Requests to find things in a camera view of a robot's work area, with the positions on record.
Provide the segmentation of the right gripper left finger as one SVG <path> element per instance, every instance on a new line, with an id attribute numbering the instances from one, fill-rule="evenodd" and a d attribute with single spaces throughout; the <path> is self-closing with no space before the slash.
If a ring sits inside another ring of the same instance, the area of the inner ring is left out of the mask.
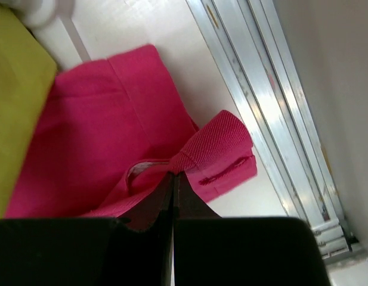
<path id="1" fill-rule="evenodd" d="M 1 219 L 0 285 L 169 285 L 173 188 L 117 218 Z"/>

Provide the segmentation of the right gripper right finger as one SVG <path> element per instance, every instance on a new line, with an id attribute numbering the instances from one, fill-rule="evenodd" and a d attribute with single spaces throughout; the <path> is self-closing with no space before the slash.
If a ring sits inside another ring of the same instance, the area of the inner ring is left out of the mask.
<path id="1" fill-rule="evenodd" d="M 329 285 L 303 220 L 220 217 L 184 174 L 175 177 L 173 206 L 177 285 Z"/>

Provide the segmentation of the pink trousers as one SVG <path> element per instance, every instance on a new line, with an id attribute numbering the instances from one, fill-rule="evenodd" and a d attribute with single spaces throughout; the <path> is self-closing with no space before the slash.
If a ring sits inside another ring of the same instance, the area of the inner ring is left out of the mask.
<path id="1" fill-rule="evenodd" d="M 199 128 L 144 45 L 56 77 L 5 217 L 118 217 L 169 172 L 209 202 L 256 175 L 252 148 L 227 110 Z"/>

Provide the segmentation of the yellow garment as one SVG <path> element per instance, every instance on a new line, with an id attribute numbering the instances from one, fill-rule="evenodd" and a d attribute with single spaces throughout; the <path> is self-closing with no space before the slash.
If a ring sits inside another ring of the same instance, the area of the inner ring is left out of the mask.
<path id="1" fill-rule="evenodd" d="M 57 72 L 49 53 L 0 4 L 0 219 Z"/>

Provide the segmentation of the white and silver clothes rack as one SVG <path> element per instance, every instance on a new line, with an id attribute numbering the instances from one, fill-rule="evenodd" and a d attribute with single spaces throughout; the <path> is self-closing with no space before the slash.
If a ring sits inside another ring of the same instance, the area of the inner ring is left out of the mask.
<path id="1" fill-rule="evenodd" d="M 91 57 L 73 22 L 75 1 L 10 1 L 22 23 L 59 68 L 71 69 Z"/>

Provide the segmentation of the aluminium rail right side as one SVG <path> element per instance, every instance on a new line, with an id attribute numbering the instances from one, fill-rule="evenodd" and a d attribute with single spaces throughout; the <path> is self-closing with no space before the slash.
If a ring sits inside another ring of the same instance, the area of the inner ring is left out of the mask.
<path id="1" fill-rule="evenodd" d="M 285 214 L 306 221 L 328 263 L 364 254 L 327 167 L 274 3 L 188 6 Z"/>

